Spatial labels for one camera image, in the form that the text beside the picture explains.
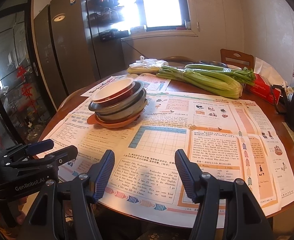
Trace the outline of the person's left hand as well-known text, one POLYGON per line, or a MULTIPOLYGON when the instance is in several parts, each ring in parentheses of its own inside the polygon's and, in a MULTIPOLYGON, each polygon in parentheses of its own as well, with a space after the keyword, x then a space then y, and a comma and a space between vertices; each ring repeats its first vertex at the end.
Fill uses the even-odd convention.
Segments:
POLYGON ((4 219, 2 218, 2 215, 0 213, 0 237, 1 239, 17 239, 18 233, 21 229, 21 226, 26 218, 26 214, 22 211, 24 205, 27 202, 28 197, 23 197, 19 200, 14 201, 16 204, 19 215, 16 216, 16 226, 13 228, 10 228, 7 226, 7 224, 4 222, 4 219))

